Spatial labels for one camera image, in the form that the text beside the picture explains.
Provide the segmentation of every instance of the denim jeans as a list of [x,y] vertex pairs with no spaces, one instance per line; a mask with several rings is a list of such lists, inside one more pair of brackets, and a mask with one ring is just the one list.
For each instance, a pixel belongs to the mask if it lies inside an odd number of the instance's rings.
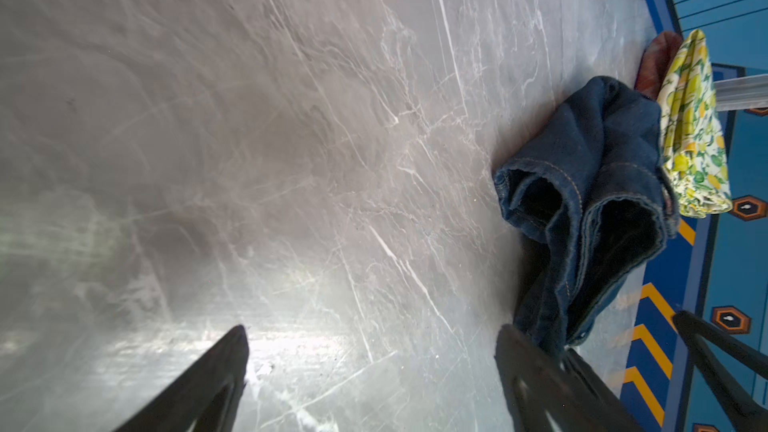
[[549,249],[514,325],[550,355],[581,343],[629,271],[677,230],[659,120],[656,102],[595,77],[494,173],[504,219]]

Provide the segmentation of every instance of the orange hexagon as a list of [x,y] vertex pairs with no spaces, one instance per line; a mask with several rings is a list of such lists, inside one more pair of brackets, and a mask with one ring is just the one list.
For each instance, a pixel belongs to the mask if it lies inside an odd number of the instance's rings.
[[728,213],[745,222],[757,220],[768,215],[768,204],[755,196],[738,197],[734,199],[734,208]]
[[732,335],[748,334],[752,329],[752,319],[733,305],[713,308],[710,321]]
[[768,116],[768,107],[763,107],[761,109],[747,109],[746,111],[760,117]]

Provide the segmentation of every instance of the yellow stripe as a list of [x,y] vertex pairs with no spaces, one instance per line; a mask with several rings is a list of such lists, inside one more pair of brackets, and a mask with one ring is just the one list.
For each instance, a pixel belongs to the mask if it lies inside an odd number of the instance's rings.
[[624,383],[628,384],[629,382],[634,383],[634,386],[638,388],[640,396],[645,400],[650,412],[656,418],[659,427],[661,427],[664,424],[664,409],[659,405],[659,401],[656,400],[654,393],[650,391],[648,384],[645,383],[645,379],[640,375],[638,368],[632,367],[627,369],[627,372],[624,375]]
[[648,328],[646,328],[645,325],[640,324],[634,328],[634,332],[632,333],[632,340],[643,341],[650,354],[654,356],[654,359],[656,359],[659,367],[661,367],[661,369],[664,371],[664,375],[666,375],[668,379],[672,378],[672,362],[670,362],[670,360],[667,358],[667,355],[664,353],[664,351],[661,350],[659,343],[656,341],[656,339],[654,339],[654,336],[650,334]]
[[654,303],[656,308],[659,309],[659,312],[661,312],[664,318],[667,319],[667,322],[670,323],[672,329],[677,332],[677,328],[672,323],[674,310],[672,310],[672,307],[670,307],[667,301],[664,300],[664,297],[661,297],[661,294],[658,290],[656,290],[656,287],[654,287],[653,284],[643,285],[643,291],[640,294],[640,300],[643,300],[644,298],[649,298]]
[[696,242],[696,231],[693,230],[685,220],[680,220],[680,228],[678,228],[677,231],[689,244],[693,245],[694,242]]

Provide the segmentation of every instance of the gray marble floor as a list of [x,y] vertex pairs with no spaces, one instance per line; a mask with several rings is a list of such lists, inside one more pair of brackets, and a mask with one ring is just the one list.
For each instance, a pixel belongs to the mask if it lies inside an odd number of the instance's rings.
[[110,430],[237,323],[236,430],[510,430],[490,179],[643,0],[0,0],[0,417]]

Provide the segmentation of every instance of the lemon print fabric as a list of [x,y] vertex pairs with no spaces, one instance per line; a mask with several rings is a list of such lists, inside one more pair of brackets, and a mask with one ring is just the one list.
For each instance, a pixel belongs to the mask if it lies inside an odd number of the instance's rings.
[[725,141],[715,111],[712,63],[701,30],[694,30],[664,78],[661,155],[680,200],[680,213],[702,218],[728,212],[730,200]]

